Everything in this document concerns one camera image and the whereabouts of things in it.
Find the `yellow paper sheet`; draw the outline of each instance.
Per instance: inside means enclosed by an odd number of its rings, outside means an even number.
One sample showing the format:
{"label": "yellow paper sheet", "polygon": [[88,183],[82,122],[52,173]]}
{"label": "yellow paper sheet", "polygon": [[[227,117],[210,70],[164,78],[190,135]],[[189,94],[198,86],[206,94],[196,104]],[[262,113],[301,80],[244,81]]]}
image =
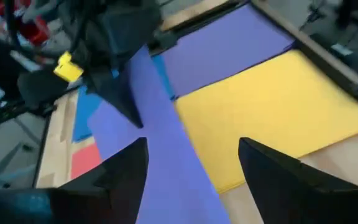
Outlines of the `yellow paper sheet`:
{"label": "yellow paper sheet", "polygon": [[301,157],[358,133],[358,102],[292,50],[176,102],[219,193],[244,183],[239,138]]}

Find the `foam mat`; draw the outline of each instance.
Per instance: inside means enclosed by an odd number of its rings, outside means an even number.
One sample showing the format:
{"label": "foam mat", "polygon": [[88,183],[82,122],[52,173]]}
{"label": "foam mat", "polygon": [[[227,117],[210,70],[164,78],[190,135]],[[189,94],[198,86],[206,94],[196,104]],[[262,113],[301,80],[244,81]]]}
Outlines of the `foam mat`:
{"label": "foam mat", "polygon": [[183,96],[176,106],[218,192],[244,183],[240,137],[301,157],[358,134],[358,102],[297,50]]}

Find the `wooden table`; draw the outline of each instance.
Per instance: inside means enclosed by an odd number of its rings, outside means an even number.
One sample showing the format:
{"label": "wooden table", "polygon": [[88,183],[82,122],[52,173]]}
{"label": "wooden table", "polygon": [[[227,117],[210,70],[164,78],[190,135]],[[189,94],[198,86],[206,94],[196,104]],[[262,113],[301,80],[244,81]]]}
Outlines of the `wooden table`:
{"label": "wooden table", "polygon": [[[169,29],[169,27],[224,2],[226,0],[204,0],[168,18],[163,25],[163,29]],[[271,13],[275,13],[273,9],[268,10]],[[286,26],[289,26],[290,32],[295,32],[297,35],[301,35],[305,41],[310,41],[307,36],[299,33],[290,24]],[[321,54],[326,54],[326,60],[337,63],[340,69],[349,75],[349,78],[358,82],[356,74],[338,63],[334,57],[324,52],[318,45],[315,47]],[[68,182],[70,180],[72,154],[82,147],[94,143],[93,137],[80,143],[71,143],[77,98],[77,92],[73,92],[57,100],[58,108],[50,120],[37,187],[58,187]],[[358,135],[304,156],[301,160],[319,170],[358,185]],[[220,199],[233,223],[263,223],[246,184],[221,194]]]}

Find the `purple foam mat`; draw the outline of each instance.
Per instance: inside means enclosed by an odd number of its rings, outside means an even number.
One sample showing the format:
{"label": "purple foam mat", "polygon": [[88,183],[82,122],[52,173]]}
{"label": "purple foam mat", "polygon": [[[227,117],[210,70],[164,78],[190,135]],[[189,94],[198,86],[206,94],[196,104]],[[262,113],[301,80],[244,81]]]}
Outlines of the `purple foam mat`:
{"label": "purple foam mat", "polygon": [[137,129],[105,102],[88,125],[103,160],[138,137],[147,138],[149,171],[137,223],[230,223],[146,48],[126,72],[144,128]]}
{"label": "purple foam mat", "polygon": [[183,96],[281,54],[292,43],[248,4],[182,37],[162,57],[175,95]]}

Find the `yellow clip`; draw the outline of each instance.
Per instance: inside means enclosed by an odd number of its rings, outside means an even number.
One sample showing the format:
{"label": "yellow clip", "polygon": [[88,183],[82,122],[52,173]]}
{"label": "yellow clip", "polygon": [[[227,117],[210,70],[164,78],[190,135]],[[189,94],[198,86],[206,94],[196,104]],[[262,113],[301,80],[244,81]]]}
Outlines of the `yellow clip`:
{"label": "yellow clip", "polygon": [[60,56],[58,65],[53,72],[60,78],[68,82],[73,82],[77,80],[82,73],[84,73],[84,70],[72,63],[71,55],[68,52],[65,52],[62,56]]}

